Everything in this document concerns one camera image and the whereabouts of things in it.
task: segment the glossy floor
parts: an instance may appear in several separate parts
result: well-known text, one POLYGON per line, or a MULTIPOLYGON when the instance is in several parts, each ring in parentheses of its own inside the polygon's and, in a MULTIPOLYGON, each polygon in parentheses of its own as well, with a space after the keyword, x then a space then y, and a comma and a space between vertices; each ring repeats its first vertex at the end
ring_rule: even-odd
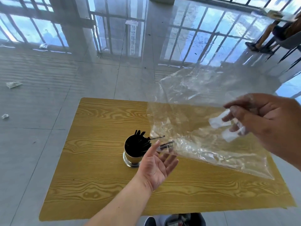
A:
MULTIPOLYGON (((147 101, 155 84, 198 62, 212 74, 235 76, 246 91, 299 100, 295 51, 250 52, 272 21, 187 0, 0 0, 0 225, 39 222, 38 215, 81 97, 147 101), (137 26, 126 20, 134 20, 137 26), (42 43, 47 48, 40 48, 42 43), (14 89, 5 82, 21 81, 14 89)), ((275 161, 297 204, 301 173, 275 161)), ((299 225, 301 210, 204 213, 207 225, 299 225)))

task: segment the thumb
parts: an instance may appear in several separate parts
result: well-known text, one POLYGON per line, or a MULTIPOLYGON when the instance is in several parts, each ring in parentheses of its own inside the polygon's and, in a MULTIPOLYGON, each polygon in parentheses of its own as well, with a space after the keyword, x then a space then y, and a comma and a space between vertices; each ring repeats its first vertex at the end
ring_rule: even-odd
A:
POLYGON ((148 149, 148 151, 145 153, 145 156, 146 157, 153 156, 159 146, 160 146, 160 140, 157 140, 157 142, 148 149))
POLYGON ((232 115, 238 119, 246 129, 253 133, 262 133, 270 129, 269 120, 251 113, 243 107, 233 105, 230 107, 232 115))

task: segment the stainless steel cup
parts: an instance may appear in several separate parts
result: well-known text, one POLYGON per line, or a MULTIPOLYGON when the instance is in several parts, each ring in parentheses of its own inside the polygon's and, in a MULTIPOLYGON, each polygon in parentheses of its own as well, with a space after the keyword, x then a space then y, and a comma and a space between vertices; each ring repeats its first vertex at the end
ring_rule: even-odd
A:
POLYGON ((131 168, 137 168, 137 167, 139 167, 140 162, 141 162, 143 156, 137 157, 137 158, 136 158, 136 157, 130 156, 130 155, 128 154, 128 152, 126 152, 126 142, 127 142, 127 140, 128 140, 130 137, 132 137, 132 136, 134 136, 134 135, 129 136, 129 137, 126 139, 126 141, 124 142, 123 161, 124 161, 124 163, 125 163, 128 167, 131 167, 131 168))

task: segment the wrinkled plastic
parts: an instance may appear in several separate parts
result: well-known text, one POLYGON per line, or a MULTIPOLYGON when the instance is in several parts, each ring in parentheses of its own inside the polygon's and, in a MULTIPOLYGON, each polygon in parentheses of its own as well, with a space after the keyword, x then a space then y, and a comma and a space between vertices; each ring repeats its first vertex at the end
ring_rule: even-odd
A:
POLYGON ((165 136, 162 143, 174 141, 162 152, 274 179, 270 155, 255 137, 243 136, 247 131, 235 119, 218 121, 229 112, 222 107, 226 102, 251 92, 273 93, 277 87, 268 76, 254 73, 250 78, 201 65, 165 77, 148 104, 150 136, 165 136), (234 124, 239 129, 235 132, 231 130, 234 124))

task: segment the debris on floor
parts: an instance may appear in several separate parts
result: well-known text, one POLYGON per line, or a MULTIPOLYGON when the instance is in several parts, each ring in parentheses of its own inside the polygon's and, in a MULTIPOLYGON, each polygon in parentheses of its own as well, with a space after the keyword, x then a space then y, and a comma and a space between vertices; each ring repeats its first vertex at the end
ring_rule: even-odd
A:
POLYGON ((47 49, 48 48, 48 44, 43 43, 43 44, 40 45, 40 48, 47 49))
POLYGON ((2 119, 8 118, 8 117, 9 117, 8 114, 3 114, 3 115, 2 115, 2 119))
POLYGON ((14 87, 17 87, 17 86, 20 86, 22 85, 22 83, 20 82, 10 82, 10 83, 6 83, 6 86, 9 87, 10 89, 11 88, 14 88, 14 87))
POLYGON ((134 20, 126 20, 127 25, 138 26, 138 23, 139 22, 134 21, 134 20))

